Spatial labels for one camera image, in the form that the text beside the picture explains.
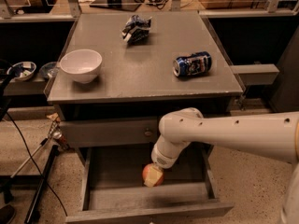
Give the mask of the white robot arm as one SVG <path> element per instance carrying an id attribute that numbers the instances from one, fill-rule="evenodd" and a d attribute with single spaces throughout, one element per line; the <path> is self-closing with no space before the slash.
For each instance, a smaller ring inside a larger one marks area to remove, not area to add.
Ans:
<path id="1" fill-rule="evenodd" d="M 299 113 L 205 118 L 196 108 L 164 115 L 160 136 L 151 152 L 152 163 L 143 172 L 144 184 L 160 185 L 164 170 L 171 168 L 192 142 L 285 161 L 294 166 L 278 224 L 299 224 Z"/>

